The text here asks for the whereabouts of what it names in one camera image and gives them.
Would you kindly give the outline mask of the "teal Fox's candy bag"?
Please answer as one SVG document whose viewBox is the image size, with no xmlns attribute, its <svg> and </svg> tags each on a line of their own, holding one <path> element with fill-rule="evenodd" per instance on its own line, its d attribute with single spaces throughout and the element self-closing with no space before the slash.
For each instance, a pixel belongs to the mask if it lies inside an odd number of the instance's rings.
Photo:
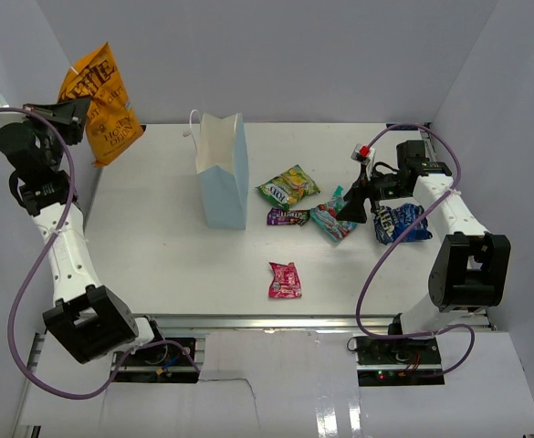
<svg viewBox="0 0 534 438">
<path fill-rule="evenodd" d="M 343 187 L 338 185 L 329 201 L 309 210 L 310 220 L 336 243 L 342 241 L 358 225 L 355 222 L 338 219 L 339 212 L 346 204 L 343 200 L 343 192 Z"/>
</svg>

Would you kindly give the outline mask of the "orange Kettle chips bag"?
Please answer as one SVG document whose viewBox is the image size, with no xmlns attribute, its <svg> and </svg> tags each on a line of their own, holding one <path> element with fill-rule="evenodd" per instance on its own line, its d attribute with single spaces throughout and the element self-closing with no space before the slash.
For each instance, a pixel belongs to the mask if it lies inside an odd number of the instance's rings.
<svg viewBox="0 0 534 438">
<path fill-rule="evenodd" d="M 63 80 L 60 102 L 89 97 L 85 132 L 96 168 L 110 165 L 144 133 L 109 44 L 77 61 Z"/>
</svg>

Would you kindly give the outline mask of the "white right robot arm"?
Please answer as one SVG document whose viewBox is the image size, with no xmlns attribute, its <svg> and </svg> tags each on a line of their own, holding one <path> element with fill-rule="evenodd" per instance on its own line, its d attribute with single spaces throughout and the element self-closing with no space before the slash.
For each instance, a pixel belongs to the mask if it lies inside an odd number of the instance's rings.
<svg viewBox="0 0 534 438">
<path fill-rule="evenodd" d="M 389 327 L 388 356 L 405 364 L 420 344 L 413 333 L 434 335 L 464 311 L 499 305 L 511 245 L 505 235 L 490 233 L 471 214 L 444 162 L 430 160 L 422 141 L 397 145 L 397 165 L 379 172 L 375 150 L 356 145 L 351 157 L 361 166 L 344 197 L 340 220 L 363 224 L 372 215 L 376 239 L 415 242 L 437 236 L 441 243 L 428 276 L 428 291 Z"/>
</svg>

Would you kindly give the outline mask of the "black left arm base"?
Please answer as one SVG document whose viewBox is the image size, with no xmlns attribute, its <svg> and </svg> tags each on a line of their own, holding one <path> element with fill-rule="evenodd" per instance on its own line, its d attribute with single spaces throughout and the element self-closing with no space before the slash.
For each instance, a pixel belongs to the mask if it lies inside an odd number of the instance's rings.
<svg viewBox="0 0 534 438">
<path fill-rule="evenodd" d="M 197 383 L 199 373 L 183 354 L 183 349 L 195 360 L 195 338 L 168 338 L 181 345 L 167 344 L 151 349 L 138 350 L 122 362 L 114 382 L 142 384 Z"/>
</svg>

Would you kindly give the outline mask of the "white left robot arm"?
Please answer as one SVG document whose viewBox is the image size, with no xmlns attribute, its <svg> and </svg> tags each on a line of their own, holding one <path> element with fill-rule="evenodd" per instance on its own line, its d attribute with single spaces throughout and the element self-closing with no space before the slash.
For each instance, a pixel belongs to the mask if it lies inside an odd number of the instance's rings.
<svg viewBox="0 0 534 438">
<path fill-rule="evenodd" d="M 91 99 L 52 105 L 27 104 L 26 115 L 0 128 L 0 152 L 14 170 L 9 189 L 45 242 L 53 278 L 47 331 L 78 362 L 115 349 L 131 349 L 146 363 L 167 353 L 167 341 L 149 317 L 137 318 L 98 279 L 84 237 L 84 216 L 61 161 L 66 147 L 82 141 Z"/>
</svg>

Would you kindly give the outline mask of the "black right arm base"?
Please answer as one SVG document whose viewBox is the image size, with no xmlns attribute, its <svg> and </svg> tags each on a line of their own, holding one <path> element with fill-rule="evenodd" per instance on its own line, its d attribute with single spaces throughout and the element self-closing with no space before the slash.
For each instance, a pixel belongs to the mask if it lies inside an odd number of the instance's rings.
<svg viewBox="0 0 534 438">
<path fill-rule="evenodd" d="M 346 348 L 355 356 L 361 388 L 444 385 L 435 339 L 384 340 L 352 337 Z"/>
</svg>

